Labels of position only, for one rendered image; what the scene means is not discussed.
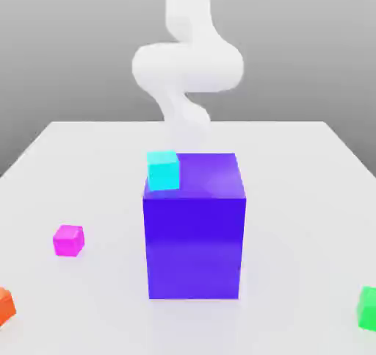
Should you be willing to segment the small cyan cube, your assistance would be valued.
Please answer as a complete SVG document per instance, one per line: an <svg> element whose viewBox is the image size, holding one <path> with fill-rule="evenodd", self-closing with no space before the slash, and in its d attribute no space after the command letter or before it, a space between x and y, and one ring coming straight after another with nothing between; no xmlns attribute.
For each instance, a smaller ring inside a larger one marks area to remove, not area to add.
<svg viewBox="0 0 376 355"><path fill-rule="evenodd" d="M150 191L177 190L180 187L180 162L176 152L150 151L146 158Z"/></svg>

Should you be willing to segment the small orange cube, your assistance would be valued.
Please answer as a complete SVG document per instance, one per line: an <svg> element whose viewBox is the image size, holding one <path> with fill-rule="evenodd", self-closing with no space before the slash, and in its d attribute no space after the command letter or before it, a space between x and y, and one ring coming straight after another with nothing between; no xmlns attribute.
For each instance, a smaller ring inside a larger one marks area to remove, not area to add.
<svg viewBox="0 0 376 355"><path fill-rule="evenodd" d="M15 314L16 309L11 292L0 287L0 327Z"/></svg>

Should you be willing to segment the small green cube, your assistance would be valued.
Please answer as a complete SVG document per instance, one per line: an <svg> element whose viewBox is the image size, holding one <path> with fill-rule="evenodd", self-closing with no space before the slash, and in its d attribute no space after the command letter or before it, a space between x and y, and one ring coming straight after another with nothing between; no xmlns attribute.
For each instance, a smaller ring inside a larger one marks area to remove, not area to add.
<svg viewBox="0 0 376 355"><path fill-rule="evenodd" d="M376 331L376 287L362 287L357 305L358 326Z"/></svg>

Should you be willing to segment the small magenta cube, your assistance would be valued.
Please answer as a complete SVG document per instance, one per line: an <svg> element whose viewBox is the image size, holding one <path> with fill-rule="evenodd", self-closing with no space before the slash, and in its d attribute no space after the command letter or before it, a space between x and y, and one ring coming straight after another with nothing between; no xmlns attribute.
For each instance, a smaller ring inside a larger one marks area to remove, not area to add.
<svg viewBox="0 0 376 355"><path fill-rule="evenodd" d="M77 257L85 244L83 227L61 225L53 236L53 244L57 256Z"/></svg>

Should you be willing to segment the large purple box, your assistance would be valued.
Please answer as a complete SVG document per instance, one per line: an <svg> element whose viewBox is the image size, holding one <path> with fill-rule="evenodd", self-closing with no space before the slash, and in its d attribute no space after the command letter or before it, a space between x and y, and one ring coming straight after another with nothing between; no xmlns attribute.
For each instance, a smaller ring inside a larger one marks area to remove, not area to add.
<svg viewBox="0 0 376 355"><path fill-rule="evenodd" d="M246 194L233 153L179 154L177 190L144 189L151 299L237 299Z"/></svg>

